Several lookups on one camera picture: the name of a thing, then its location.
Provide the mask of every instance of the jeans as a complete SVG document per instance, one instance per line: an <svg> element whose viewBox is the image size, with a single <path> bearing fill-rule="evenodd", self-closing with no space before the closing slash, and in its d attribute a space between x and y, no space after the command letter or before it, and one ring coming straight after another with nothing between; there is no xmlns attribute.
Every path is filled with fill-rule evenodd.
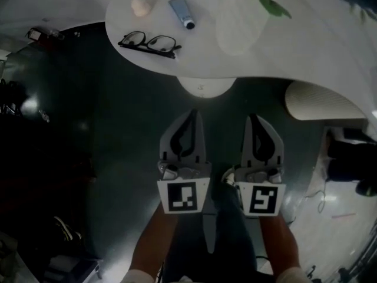
<svg viewBox="0 0 377 283"><path fill-rule="evenodd" d="M207 252L202 214L180 215L164 263L163 282L177 282L184 275L201 283L274 282L272 276L256 271L254 248L244 224L237 190L218 183L212 198L217 209L213 254Z"/></svg>

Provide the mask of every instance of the human arm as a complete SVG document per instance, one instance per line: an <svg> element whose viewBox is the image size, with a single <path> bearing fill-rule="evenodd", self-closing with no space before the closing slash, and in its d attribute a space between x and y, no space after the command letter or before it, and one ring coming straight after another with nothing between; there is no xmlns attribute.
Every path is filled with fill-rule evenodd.
<svg viewBox="0 0 377 283"><path fill-rule="evenodd" d="M174 236L178 216L165 214L160 203L142 232L132 257L130 270L137 269L157 277Z"/></svg>
<svg viewBox="0 0 377 283"><path fill-rule="evenodd" d="M260 217L260 227L275 278L285 270L300 267L299 248L283 216Z"/></svg>

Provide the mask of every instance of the dark floor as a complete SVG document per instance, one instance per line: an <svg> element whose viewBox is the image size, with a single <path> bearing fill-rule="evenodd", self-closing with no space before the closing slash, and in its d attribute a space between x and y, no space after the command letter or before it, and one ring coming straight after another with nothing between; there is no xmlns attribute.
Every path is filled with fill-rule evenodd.
<svg viewBox="0 0 377 283"><path fill-rule="evenodd" d="M297 121L284 108L289 81L241 78L220 97L193 97L175 77L125 60L111 46L104 26L67 37L59 51L28 47L10 56L4 78L26 86L67 144L92 154L98 179L86 198L87 244L104 259L109 282L120 281L127 271L135 242L158 204L159 139L181 113L201 112L214 171L240 162L249 113L274 126L285 143L287 221L306 192L319 152L323 123ZM249 227L256 254L263 254L258 222Z"/></svg>

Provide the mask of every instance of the black eyeglasses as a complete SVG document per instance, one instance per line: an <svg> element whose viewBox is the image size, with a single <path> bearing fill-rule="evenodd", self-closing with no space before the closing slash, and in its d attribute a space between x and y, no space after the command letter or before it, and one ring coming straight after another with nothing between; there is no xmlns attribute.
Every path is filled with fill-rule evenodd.
<svg viewBox="0 0 377 283"><path fill-rule="evenodd" d="M131 50L138 50L147 52L149 54L157 54L162 57L176 58L175 50L182 48L181 45L177 45L175 39L166 35L159 35L154 37L149 42L145 42L147 37L142 31L134 31L128 35L125 35L123 40L118 43L120 47L128 48Z"/></svg>

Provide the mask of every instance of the legs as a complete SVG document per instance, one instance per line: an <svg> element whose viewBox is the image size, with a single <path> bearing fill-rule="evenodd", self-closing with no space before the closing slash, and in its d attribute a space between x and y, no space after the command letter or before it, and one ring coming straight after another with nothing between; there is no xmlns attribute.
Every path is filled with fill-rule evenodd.
<svg viewBox="0 0 377 283"><path fill-rule="evenodd" d="M253 277L257 263L252 240L245 227L237 190L218 183L213 193L217 214L214 264L221 269L220 281L237 281Z"/></svg>
<svg viewBox="0 0 377 283"><path fill-rule="evenodd" d="M180 215L165 259L163 282L178 282L183 276L194 282L210 282L210 256L204 237L202 215Z"/></svg>
<svg viewBox="0 0 377 283"><path fill-rule="evenodd" d="M187 276L194 282L265 282L270 275L256 271L257 263L252 240L244 224L244 216L235 187L216 183L213 200L218 211L216 246L207 252L202 215L181 215L166 257L164 282L177 282Z"/></svg>
<svg viewBox="0 0 377 283"><path fill-rule="evenodd" d="M336 159L365 160L377 155L377 147L374 144L350 144L342 141L332 141L328 156Z"/></svg>
<svg viewBox="0 0 377 283"><path fill-rule="evenodd" d="M332 141L328 156L328 178L338 182L362 180L370 177L374 169L377 147L374 144L349 144Z"/></svg>

